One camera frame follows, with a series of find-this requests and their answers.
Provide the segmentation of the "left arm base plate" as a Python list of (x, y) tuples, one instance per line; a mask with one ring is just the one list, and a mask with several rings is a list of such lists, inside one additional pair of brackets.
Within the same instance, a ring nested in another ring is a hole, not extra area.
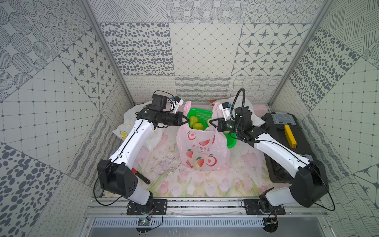
[(127, 205), (127, 215), (148, 215), (152, 211), (154, 215), (166, 215), (167, 206), (167, 199), (149, 199), (145, 205), (130, 201)]

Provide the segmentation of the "pink peach-print plastic bag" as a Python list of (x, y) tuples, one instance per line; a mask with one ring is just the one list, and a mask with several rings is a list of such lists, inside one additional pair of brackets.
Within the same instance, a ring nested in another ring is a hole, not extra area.
[(176, 136), (182, 163), (200, 171), (222, 171), (230, 168), (230, 149), (226, 136), (209, 125), (204, 130), (179, 127)]

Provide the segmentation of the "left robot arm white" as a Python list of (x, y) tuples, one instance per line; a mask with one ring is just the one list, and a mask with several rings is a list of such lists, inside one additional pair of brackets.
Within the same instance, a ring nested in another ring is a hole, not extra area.
[(182, 126), (190, 122), (178, 108), (184, 103), (178, 96), (153, 94), (151, 104), (137, 112), (136, 121), (127, 138), (108, 160), (97, 165), (99, 183), (105, 191), (120, 195), (143, 209), (153, 209), (154, 196), (138, 184), (132, 172), (134, 161), (148, 137), (156, 128)]

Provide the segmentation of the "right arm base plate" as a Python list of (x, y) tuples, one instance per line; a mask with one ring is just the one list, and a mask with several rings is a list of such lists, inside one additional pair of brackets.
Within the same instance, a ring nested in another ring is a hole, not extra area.
[(248, 198), (241, 201), (241, 206), (245, 209), (247, 215), (285, 215), (286, 211), (283, 205), (272, 206), (265, 200)]

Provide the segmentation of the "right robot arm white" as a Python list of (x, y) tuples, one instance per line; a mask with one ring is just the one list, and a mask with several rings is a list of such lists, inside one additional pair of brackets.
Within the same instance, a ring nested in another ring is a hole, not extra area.
[(232, 104), (221, 105), (223, 117), (212, 119), (210, 124), (218, 132), (234, 134), (235, 139), (255, 147), (276, 161), (293, 178), (291, 186), (268, 189), (259, 197), (259, 210), (270, 214), (284, 204), (298, 203), (311, 207), (330, 193), (325, 166), (310, 161), (280, 144), (259, 126), (252, 124), (252, 112), (245, 106), (245, 89), (240, 88)]

